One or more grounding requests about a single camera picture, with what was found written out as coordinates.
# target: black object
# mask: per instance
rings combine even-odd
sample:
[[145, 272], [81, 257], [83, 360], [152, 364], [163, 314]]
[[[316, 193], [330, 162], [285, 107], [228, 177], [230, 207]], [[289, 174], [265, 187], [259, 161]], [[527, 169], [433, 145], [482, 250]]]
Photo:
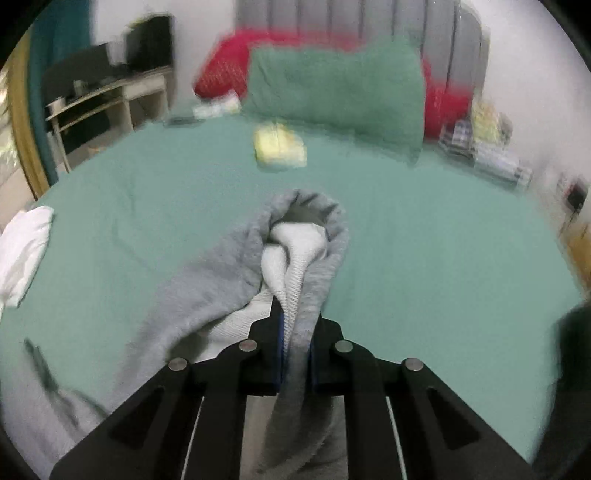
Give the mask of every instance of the black object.
[[164, 126], [171, 127], [190, 127], [192, 125], [201, 124], [203, 120], [195, 118], [193, 115], [186, 116], [171, 116], [164, 121]]
[[[238, 479], [247, 395], [281, 386], [283, 313], [217, 358], [172, 360], [60, 460], [51, 480]], [[344, 395], [350, 480], [533, 480], [528, 464], [417, 359], [394, 364], [320, 316], [309, 384]]]
[[133, 72], [173, 64], [172, 17], [155, 15], [136, 25], [125, 37], [126, 62]]
[[561, 375], [533, 468], [540, 480], [582, 480], [591, 478], [591, 305], [558, 330]]
[[118, 63], [116, 65], [112, 65], [111, 70], [113, 72], [113, 78], [115, 80], [131, 77], [133, 74], [129, 66], [125, 63]]
[[0, 427], [0, 480], [39, 480]]
[[82, 80], [88, 90], [96, 89], [105, 79], [113, 77], [107, 45], [80, 50], [49, 67], [43, 74], [43, 98], [49, 105], [54, 100], [74, 96], [74, 81]]
[[583, 204], [587, 198], [587, 190], [587, 186], [579, 181], [572, 185], [566, 196], [566, 203], [571, 211], [578, 213], [583, 209]]

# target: white cloth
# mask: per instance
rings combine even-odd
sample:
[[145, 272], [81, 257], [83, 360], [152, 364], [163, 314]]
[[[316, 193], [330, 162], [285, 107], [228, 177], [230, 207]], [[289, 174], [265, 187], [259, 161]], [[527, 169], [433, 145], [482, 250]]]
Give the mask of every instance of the white cloth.
[[[280, 222], [269, 233], [269, 243], [261, 255], [264, 283], [261, 292], [242, 310], [199, 332], [204, 350], [196, 361], [216, 357], [227, 346], [248, 338], [251, 325], [269, 316], [273, 297], [284, 312], [283, 351], [287, 354], [291, 332], [300, 302], [304, 274], [310, 263], [326, 254], [324, 227], [314, 223]], [[275, 397], [249, 397], [244, 424], [241, 479], [251, 478], [258, 466], [265, 430], [275, 404]]]
[[18, 307], [47, 248], [53, 209], [18, 212], [0, 236], [0, 319], [4, 306]]
[[199, 332], [206, 343], [195, 361], [214, 358], [227, 346], [248, 338], [251, 325], [269, 316], [274, 296], [284, 312], [283, 351], [286, 353], [306, 268], [313, 260], [324, 256], [326, 245], [324, 227], [314, 223], [280, 222], [273, 226], [269, 243], [265, 245], [261, 256], [265, 280], [261, 292], [242, 310], [231, 313]]

